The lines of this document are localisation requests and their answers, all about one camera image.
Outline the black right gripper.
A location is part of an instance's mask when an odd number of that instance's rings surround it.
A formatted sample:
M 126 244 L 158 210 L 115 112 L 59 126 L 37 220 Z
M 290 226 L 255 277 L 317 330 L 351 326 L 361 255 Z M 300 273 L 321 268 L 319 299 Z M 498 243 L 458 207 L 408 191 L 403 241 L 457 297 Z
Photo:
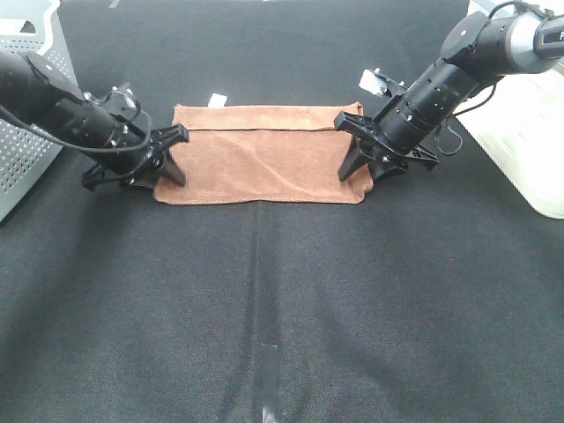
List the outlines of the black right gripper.
M 341 182 L 368 163 L 368 152 L 374 181 L 404 174 L 411 163 L 427 171 L 438 165 L 437 156 L 420 145 L 433 126 L 409 109 L 404 95 L 395 96 L 372 118 L 341 111 L 334 119 L 334 129 L 354 135 L 338 170 Z M 366 146 L 358 137 L 365 140 Z

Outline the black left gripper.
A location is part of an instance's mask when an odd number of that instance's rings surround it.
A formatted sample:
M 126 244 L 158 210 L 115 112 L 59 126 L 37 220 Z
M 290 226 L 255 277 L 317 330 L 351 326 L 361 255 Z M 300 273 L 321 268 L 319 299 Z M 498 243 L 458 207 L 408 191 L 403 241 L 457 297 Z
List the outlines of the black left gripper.
M 118 183 L 123 189 L 139 188 L 154 190 L 159 178 L 177 186 L 186 185 L 186 175 L 166 148 L 189 142 L 188 129 L 180 124 L 160 129 L 141 130 L 133 125 L 123 136 L 125 141 L 141 140 L 135 149 L 127 152 L 93 153 L 90 158 L 96 164 L 82 177 L 82 185 L 89 190 L 107 183 Z

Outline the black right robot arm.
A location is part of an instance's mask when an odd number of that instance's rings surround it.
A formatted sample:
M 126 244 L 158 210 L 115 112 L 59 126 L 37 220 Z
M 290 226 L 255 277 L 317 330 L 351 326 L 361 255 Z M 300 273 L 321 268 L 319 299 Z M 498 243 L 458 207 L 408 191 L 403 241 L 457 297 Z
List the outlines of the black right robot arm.
M 421 143 L 438 135 L 460 104 L 507 75 L 543 73 L 563 57 L 563 17 L 522 1 L 514 5 L 507 17 L 477 11 L 462 19 L 410 87 L 378 70 L 365 72 L 363 88 L 388 102 L 375 116 L 336 116 L 335 129 L 352 135 L 340 181 L 363 166 L 375 181 L 404 174 L 412 163 L 433 169 L 438 159 Z

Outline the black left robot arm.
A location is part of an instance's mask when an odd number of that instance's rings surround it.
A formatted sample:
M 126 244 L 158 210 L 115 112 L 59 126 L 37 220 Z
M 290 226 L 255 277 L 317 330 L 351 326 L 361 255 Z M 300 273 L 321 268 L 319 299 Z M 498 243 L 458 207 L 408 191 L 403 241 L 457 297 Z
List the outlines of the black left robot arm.
M 187 183 L 170 149 L 188 142 L 188 130 L 181 124 L 153 127 L 128 84 L 98 99 L 34 51 L 3 52 L 1 116 L 92 159 L 94 166 L 82 177 L 89 190 L 113 182 L 154 189 L 161 178 L 181 187 Z

